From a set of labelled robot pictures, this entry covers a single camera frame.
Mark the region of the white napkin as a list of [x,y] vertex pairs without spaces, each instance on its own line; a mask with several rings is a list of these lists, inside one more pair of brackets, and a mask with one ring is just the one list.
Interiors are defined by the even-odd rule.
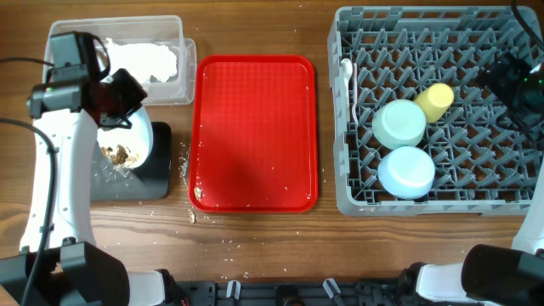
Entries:
[[110,74],[126,70],[139,83],[167,82],[178,75],[177,55],[165,45],[153,43],[118,44],[106,39]]

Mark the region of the yellow plastic cup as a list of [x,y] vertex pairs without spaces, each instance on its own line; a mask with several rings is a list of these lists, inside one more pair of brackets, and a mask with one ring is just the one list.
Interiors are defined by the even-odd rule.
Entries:
[[452,87],[435,83],[416,96],[414,102],[422,109],[427,123],[438,121],[449,109],[455,98]]

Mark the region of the light blue plate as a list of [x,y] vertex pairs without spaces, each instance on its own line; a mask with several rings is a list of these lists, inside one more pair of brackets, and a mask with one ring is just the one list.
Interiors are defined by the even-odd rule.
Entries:
[[103,146],[115,148],[117,145],[129,148],[133,155],[139,157],[139,161],[134,167],[128,167],[132,169],[140,167],[145,163],[151,153],[154,136],[150,117],[143,106],[134,112],[128,120],[132,123],[131,128],[124,129],[118,127],[108,131],[100,129],[97,140],[100,149]]

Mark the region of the white rice pile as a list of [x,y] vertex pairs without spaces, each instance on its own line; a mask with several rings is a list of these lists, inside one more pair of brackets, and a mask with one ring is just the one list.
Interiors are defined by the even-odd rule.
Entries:
[[117,182],[124,179],[130,179],[133,176],[133,172],[130,168],[122,166],[96,165],[92,169],[91,177],[93,179],[99,179],[108,182]]

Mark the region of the mint green bowl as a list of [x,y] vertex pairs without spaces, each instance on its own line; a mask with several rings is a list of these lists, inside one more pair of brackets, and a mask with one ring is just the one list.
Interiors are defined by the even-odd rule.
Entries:
[[390,150],[417,146],[426,128],[426,116],[420,106],[407,99],[397,99],[381,107],[371,127],[376,140]]

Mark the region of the light blue bowl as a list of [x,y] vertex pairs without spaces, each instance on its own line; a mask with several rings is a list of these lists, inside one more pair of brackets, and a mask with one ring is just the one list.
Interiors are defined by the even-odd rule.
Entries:
[[417,147],[404,146],[392,150],[380,161],[377,177],[389,194],[413,200],[431,190],[435,171],[429,154]]

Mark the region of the white plastic spoon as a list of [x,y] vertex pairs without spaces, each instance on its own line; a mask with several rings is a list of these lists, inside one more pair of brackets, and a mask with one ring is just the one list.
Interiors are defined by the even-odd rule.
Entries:
[[340,61],[340,66],[343,70],[343,86],[346,94],[349,94],[349,84],[353,75],[353,64],[350,59],[344,58]]

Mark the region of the white plastic fork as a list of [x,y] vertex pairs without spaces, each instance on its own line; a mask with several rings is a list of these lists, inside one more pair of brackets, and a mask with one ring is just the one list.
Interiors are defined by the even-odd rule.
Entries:
[[352,97],[352,106],[351,106],[351,116],[354,123],[358,124],[359,119],[356,113],[357,104],[358,104],[358,84],[357,84],[356,72],[354,72],[352,75],[352,87],[353,87],[353,97]]

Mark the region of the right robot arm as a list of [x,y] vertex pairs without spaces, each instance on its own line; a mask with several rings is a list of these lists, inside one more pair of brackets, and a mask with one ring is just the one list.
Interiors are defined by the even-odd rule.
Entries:
[[[476,83],[507,108],[509,127],[543,146],[543,69],[504,54]],[[459,264],[414,263],[393,287],[398,305],[541,305],[543,179],[509,248],[478,244]]]

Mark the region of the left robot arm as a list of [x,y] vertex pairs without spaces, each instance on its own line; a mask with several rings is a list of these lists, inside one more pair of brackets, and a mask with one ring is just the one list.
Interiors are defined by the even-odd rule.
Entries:
[[167,305],[184,294],[164,269],[128,272],[97,248],[90,222],[91,168],[99,130],[144,141],[135,180],[122,193],[149,195],[169,181],[171,129],[152,122],[145,91],[125,70],[101,66],[88,32],[52,35],[44,83],[27,101],[36,139],[31,211],[16,256],[1,262],[1,284],[21,305]]

